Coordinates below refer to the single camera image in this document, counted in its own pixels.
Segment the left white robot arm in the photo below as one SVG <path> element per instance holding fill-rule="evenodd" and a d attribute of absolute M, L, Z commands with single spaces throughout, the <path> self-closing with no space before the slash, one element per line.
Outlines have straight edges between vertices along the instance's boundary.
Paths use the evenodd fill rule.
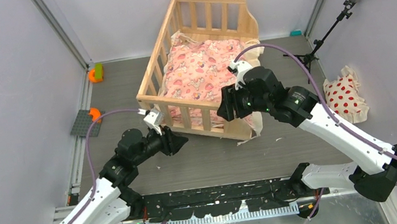
<path fill-rule="evenodd" d="M 138 129 L 126 130 L 94 185 L 59 224 L 119 224 L 139 218 L 144 201 L 130 188 L 138 166 L 158 153 L 175 155 L 188 140 L 168 126 L 149 129 L 146 136 Z"/>

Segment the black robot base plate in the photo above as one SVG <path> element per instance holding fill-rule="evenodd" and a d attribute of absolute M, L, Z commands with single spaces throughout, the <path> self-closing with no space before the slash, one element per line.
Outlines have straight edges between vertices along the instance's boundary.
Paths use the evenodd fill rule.
<path fill-rule="evenodd" d="M 182 221 L 192 216 L 235 214 L 246 205 L 250 212 L 283 208 L 298 198 L 315 199 L 319 189 L 309 189 L 288 178 L 277 178 L 217 187 L 145 195 L 126 218 L 152 223 Z"/>

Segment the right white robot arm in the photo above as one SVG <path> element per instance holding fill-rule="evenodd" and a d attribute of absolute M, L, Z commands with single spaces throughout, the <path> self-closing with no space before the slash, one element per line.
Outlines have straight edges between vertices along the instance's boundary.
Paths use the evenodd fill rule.
<path fill-rule="evenodd" d="M 365 198 L 385 202 L 397 184 L 397 144 L 382 142 L 336 116 L 301 86 L 284 87 L 272 70 L 253 67 L 242 81 L 221 88 L 217 115 L 226 121 L 265 112 L 337 148 L 352 161 L 337 165 L 301 163 L 290 177 L 293 192 L 353 188 Z"/>

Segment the wooden slatted pet bed frame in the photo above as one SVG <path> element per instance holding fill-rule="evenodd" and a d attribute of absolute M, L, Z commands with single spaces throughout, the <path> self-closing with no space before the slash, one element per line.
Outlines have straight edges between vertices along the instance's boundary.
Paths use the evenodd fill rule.
<path fill-rule="evenodd" d="M 192 102 L 159 95 L 163 85 L 163 68 L 172 47 L 171 36 L 177 31 L 197 41 L 239 39 L 247 42 L 259 40 L 259 27 L 248 9 L 247 0 L 170 1 L 136 99 L 142 108 L 155 108 L 164 113 L 163 125 L 191 134 L 188 110 L 200 108 L 208 118 L 209 111 L 217 113 L 220 103 Z M 257 67 L 262 53 L 263 49 L 256 44 L 242 50 L 236 58 Z"/>

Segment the pink unicorn print cushion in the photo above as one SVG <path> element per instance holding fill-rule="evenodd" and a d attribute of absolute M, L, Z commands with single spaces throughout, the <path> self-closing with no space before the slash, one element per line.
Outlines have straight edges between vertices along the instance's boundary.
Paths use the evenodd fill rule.
<path fill-rule="evenodd" d="M 236 81 L 227 69 L 244 49 L 258 44 L 257 39 L 247 42 L 239 39 L 197 41 L 180 31 L 171 36 L 171 49 L 159 95 L 204 103 L 220 103 L 221 88 Z M 208 135 L 219 133 L 223 138 L 247 142 L 259 137 L 263 130 L 263 116 L 254 112 L 243 119 L 232 121 L 226 127 L 224 119 L 212 110 L 207 118 L 200 108 L 188 110 L 190 133 Z"/>

